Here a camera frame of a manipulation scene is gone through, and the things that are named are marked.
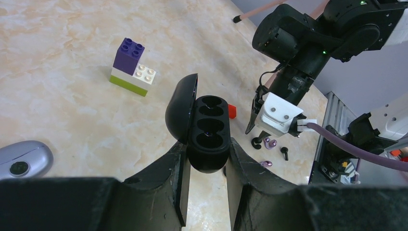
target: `green lego block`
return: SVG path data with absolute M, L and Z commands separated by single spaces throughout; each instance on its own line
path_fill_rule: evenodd
M 111 82 L 113 84 L 116 84 L 116 85 L 118 85 L 120 87 L 123 87 L 123 88 L 125 88 L 125 89 L 127 89 L 129 91 L 132 91 L 132 92 L 136 93 L 136 94 L 139 94 L 139 95 L 141 95 L 143 97 L 146 96 L 146 94 L 147 94 L 147 90 L 145 90 L 143 88 L 140 88 L 138 86 L 135 86 L 135 85 L 133 85 L 131 83 L 128 83 L 128 82 L 126 82 L 126 81 L 124 81 L 122 79 L 119 79 L 118 77 L 112 76 L 112 75 L 111 75 L 111 78 L 109 79 L 109 82 Z

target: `black rubber foot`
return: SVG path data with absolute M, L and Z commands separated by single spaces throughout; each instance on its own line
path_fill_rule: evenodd
M 236 16 L 233 20 L 234 23 L 239 23 L 240 21 L 242 21 L 242 19 L 240 18 L 240 15 Z
M 252 141 L 251 141 L 251 144 L 252 144 L 252 147 L 259 150 L 259 149 L 262 148 L 262 146 L 260 145 L 260 143 L 258 143 L 256 141 L 257 139 L 258 139 L 258 137 L 253 138 Z

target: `orange object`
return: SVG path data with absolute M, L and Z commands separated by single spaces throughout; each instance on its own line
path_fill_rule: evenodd
M 401 154 L 401 151 L 398 149 L 398 150 L 390 151 L 390 153 L 392 156 L 399 156 Z
M 237 107 L 231 104 L 228 104 L 228 116 L 230 119 L 237 117 Z

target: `black knob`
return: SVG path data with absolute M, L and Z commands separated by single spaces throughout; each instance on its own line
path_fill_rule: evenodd
M 283 153 L 284 155 L 285 155 L 285 160 L 286 161 L 288 161 L 289 160 L 289 157 L 288 157 L 288 148 L 287 147 L 282 147 L 281 149 L 280 149 L 280 152 L 281 153 Z
M 14 164 L 12 164 L 12 166 L 10 167 L 10 172 L 13 175 L 23 175 L 24 173 L 26 173 L 28 170 L 28 163 L 24 162 L 24 161 L 18 161 L 15 162 Z

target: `black oval button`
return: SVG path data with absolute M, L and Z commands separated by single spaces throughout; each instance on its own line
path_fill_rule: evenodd
M 15 162 L 14 164 L 12 164 L 12 166 L 10 167 L 10 172 L 13 175 L 23 175 L 24 173 L 26 173 L 28 170 L 28 163 L 24 162 L 24 161 L 19 161 L 19 162 Z

